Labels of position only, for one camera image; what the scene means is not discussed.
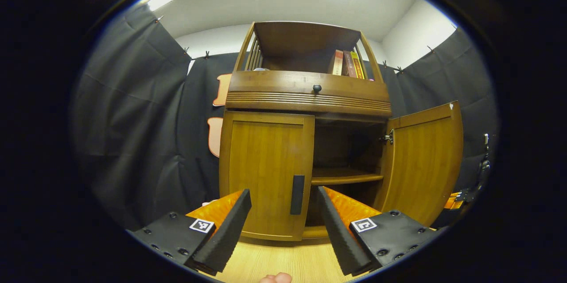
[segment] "white wall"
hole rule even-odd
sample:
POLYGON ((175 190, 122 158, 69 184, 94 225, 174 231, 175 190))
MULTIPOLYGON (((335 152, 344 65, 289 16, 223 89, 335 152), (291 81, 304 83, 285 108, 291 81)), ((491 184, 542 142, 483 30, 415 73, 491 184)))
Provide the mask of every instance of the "white wall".
MULTIPOLYGON (((245 40, 249 28, 250 24, 219 27, 183 35, 175 40, 181 47, 189 47, 187 53, 191 58, 203 57, 207 50, 209 51, 209 55, 238 53, 241 50, 242 42, 245 40)), ((384 49, 380 43, 368 39, 368 44, 372 48, 372 52, 378 63, 387 60, 384 49)), ((362 47, 362 43, 359 42, 358 47, 361 50, 362 59, 367 61, 368 57, 364 51, 364 47, 362 47)))
POLYGON ((452 21, 425 0, 416 0, 382 41, 387 65, 404 69, 443 43, 454 31, 452 21))

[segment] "wooden cabinet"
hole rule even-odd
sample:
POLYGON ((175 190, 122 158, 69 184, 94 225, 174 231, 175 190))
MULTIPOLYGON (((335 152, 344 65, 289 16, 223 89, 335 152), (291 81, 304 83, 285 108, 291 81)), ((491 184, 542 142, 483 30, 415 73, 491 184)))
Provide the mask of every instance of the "wooden cabinet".
POLYGON ((312 115, 225 112, 221 193, 250 189, 252 208, 244 235, 301 239, 311 186, 314 119, 312 115))
POLYGON ((250 189, 252 209, 242 235, 326 236, 310 200, 317 186, 431 225, 459 173, 459 103, 390 117, 387 88, 360 31, 253 23, 231 77, 219 155, 221 196, 250 189), (375 81, 327 74, 334 49, 358 51, 357 41, 375 81), (270 70, 245 71, 255 67, 270 70))

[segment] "ceiling light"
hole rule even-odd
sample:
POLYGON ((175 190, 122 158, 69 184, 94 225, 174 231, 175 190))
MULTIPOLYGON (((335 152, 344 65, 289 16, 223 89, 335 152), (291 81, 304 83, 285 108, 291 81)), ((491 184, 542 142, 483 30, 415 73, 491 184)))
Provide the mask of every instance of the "ceiling light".
POLYGON ((150 6, 150 10, 155 11, 171 1, 172 0, 149 0, 148 5, 150 6))

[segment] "white ceiling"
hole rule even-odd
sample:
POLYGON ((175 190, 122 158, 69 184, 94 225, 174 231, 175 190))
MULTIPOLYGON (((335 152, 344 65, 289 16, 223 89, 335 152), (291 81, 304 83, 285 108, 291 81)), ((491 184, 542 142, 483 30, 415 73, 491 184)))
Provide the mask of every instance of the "white ceiling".
POLYGON ((173 0, 159 8, 174 38, 253 21, 293 20, 363 31, 381 42, 415 0, 173 0))

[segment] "door hinge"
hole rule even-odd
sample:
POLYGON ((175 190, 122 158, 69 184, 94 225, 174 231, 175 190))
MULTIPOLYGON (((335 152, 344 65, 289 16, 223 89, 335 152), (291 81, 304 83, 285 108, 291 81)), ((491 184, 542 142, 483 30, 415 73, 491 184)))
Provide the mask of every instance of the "door hinge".
POLYGON ((390 141, 390 144, 393 144, 393 129, 390 130, 390 134, 383 136, 380 138, 381 141, 386 142, 387 140, 390 141))

